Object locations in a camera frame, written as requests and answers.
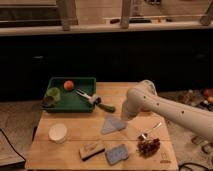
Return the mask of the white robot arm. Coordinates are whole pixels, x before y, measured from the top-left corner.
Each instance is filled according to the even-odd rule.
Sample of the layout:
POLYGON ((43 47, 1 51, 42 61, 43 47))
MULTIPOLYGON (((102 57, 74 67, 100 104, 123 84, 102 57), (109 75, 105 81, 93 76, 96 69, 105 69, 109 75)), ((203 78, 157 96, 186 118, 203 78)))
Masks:
POLYGON ((155 85, 150 80, 143 80, 129 88, 122 104, 122 113, 127 118, 134 118, 141 111, 159 114, 213 142, 213 112, 158 96, 155 85))

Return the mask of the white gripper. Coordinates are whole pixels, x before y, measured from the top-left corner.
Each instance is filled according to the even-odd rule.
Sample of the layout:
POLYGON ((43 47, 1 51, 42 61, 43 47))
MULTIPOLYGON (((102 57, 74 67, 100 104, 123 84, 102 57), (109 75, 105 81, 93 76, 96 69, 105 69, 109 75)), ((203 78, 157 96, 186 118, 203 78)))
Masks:
POLYGON ((121 119, 124 121, 130 121, 134 118, 134 115, 127 109, 125 104, 122 105, 121 119))

